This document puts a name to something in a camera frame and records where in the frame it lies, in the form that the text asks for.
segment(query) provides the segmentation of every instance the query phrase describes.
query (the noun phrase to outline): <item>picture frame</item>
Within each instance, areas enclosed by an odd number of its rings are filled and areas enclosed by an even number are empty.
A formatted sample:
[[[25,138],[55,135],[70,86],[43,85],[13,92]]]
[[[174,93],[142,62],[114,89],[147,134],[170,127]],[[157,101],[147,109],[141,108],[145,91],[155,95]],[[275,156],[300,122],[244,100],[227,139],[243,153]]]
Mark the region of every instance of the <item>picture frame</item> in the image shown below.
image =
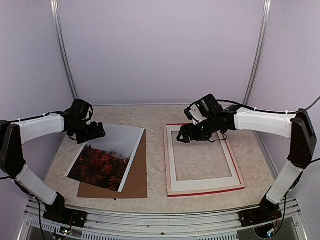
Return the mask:
[[[223,140],[223,135],[217,135],[221,144],[225,159],[227,161],[231,177],[220,177],[199,180],[177,180],[175,153],[172,133],[179,132],[180,127],[185,123],[165,123],[164,129],[164,150],[165,150],[165,169],[168,197],[197,196],[205,194],[225,193],[230,191],[242,190],[245,188],[237,160],[232,151],[229,141]]]

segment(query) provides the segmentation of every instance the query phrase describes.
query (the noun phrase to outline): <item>black cable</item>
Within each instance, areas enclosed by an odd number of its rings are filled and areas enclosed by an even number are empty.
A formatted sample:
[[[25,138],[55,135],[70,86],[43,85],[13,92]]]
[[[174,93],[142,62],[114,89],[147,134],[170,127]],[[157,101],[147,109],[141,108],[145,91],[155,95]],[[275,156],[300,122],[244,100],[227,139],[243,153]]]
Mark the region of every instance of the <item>black cable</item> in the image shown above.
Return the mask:
[[[33,117],[28,117],[28,118],[24,118],[24,119],[20,119],[20,120],[13,120],[13,121],[9,121],[9,123],[13,124],[13,123],[18,123],[18,122],[22,122],[22,121],[28,121],[28,120],[33,120],[33,119],[40,119],[40,118],[44,118],[48,115],[50,115],[51,112],[46,113],[45,115],[40,115],[40,116],[33,116]]]
[[[219,139],[219,138],[218,138],[218,139],[215,139],[215,140],[213,140],[213,141],[210,141],[210,139],[209,139],[208,142],[213,144],[213,143],[216,142],[216,141],[222,142],[222,141],[227,140],[227,138],[228,138],[227,135],[224,134],[224,133],[222,133],[222,132],[221,132],[221,134],[223,135],[223,139]]]
[[[73,138],[72,136],[69,136],[69,139],[72,141],[77,141],[77,139]]]
[[[318,158],[318,159],[316,159],[316,160],[313,160],[313,161],[311,162],[311,164],[313,164],[313,163],[315,163],[315,162],[318,162],[318,161],[320,161],[320,158]]]
[[[65,117],[65,116],[71,115],[71,113],[65,112],[65,111],[53,111],[51,113],[52,114],[59,114],[61,117]]]
[[[284,196],[284,209],[283,209],[283,216],[282,216],[280,227],[276,230],[276,232],[273,235],[271,235],[271,238],[273,238],[275,235],[279,233],[280,229],[282,228],[282,225],[284,224],[285,216],[286,216],[287,195],[288,195],[288,192]]]
[[[42,228],[42,222],[41,222],[41,204],[40,204],[40,200],[39,200],[37,197],[35,197],[35,200],[37,200],[38,205],[39,205],[39,224],[40,224],[41,234],[42,234],[43,239],[44,239],[44,240],[47,240],[47,239],[46,239],[46,236],[45,236],[45,232],[44,232],[44,230],[43,230],[43,228]]]
[[[281,115],[291,115],[291,114],[300,114],[303,113],[305,111],[308,111],[309,109],[311,109],[314,105],[316,105],[316,103],[320,100],[320,96],[310,105],[308,106],[306,109],[300,110],[300,111],[289,111],[289,112],[285,112],[285,111],[269,111],[269,110],[261,110],[261,109],[255,109],[254,107],[251,106],[247,106],[244,104],[241,104],[239,102],[236,101],[230,101],[230,100],[223,100],[223,99],[219,99],[217,100],[217,102],[221,102],[221,103],[229,103],[229,104],[235,104],[238,105],[240,107],[252,110],[252,111],[256,111],[256,112],[261,112],[261,113],[268,113],[268,114],[281,114]]]
[[[199,121],[197,119],[195,119],[195,117],[192,114],[191,114],[191,117],[193,120],[195,120],[199,124]]]

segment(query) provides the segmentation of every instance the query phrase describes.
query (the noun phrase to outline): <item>metal base plate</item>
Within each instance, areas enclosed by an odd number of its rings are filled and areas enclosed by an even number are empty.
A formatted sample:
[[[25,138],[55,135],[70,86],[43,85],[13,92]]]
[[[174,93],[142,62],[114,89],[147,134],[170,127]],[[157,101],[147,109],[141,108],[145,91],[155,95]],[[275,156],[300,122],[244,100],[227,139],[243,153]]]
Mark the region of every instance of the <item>metal base plate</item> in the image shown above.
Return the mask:
[[[87,220],[87,215],[85,211],[66,208],[64,217],[57,217],[49,212],[45,212],[43,218],[60,224],[83,228]]]

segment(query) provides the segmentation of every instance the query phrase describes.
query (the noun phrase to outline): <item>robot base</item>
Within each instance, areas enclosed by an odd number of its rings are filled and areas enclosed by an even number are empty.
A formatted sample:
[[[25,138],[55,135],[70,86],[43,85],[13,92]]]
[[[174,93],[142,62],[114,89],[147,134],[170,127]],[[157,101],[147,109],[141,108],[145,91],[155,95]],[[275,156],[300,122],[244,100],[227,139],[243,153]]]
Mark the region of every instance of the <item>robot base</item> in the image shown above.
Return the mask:
[[[85,226],[88,214],[85,211],[65,208],[63,215],[64,216],[61,217],[46,211],[43,214],[43,218],[60,224],[83,228]]]
[[[241,226],[244,228],[252,225],[263,224],[276,220],[276,217],[278,219],[282,217],[282,213],[279,206],[277,206],[277,208],[270,214],[268,214],[266,217],[262,217],[262,215],[263,214],[260,207],[240,211],[239,218]]]

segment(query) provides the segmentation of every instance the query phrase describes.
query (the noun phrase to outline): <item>black arm joint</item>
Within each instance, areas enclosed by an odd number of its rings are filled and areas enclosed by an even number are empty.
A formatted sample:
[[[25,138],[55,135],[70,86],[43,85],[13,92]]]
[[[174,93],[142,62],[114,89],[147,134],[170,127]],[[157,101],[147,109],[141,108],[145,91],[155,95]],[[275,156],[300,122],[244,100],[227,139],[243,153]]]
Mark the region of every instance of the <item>black arm joint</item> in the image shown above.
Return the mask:
[[[287,159],[296,167],[306,169],[312,161],[316,145],[317,137],[308,113],[298,113],[292,120],[290,154]]]
[[[45,204],[43,218],[68,226],[83,228],[88,214],[85,211],[67,208],[65,198],[58,192],[56,194],[52,205]]]
[[[74,139],[78,144],[88,142],[97,138],[103,138],[106,135],[102,122],[91,122],[93,116],[93,107],[88,102],[75,99],[71,108],[67,109],[60,115],[64,118],[64,132],[71,138]]]
[[[231,105],[226,110],[218,103],[212,94],[194,102],[202,117],[206,118],[197,125],[185,124],[180,128],[177,141],[190,143],[190,141],[208,141],[212,134],[220,131],[225,134],[228,130],[236,130],[235,115],[240,108],[238,105]],[[184,114],[189,120],[193,119],[191,108],[187,107]]]
[[[253,226],[280,219],[282,213],[279,204],[273,204],[267,200],[267,195],[261,200],[259,207],[242,210],[239,212],[239,218],[242,227]]]
[[[0,169],[15,179],[25,164],[20,126],[0,121]]]

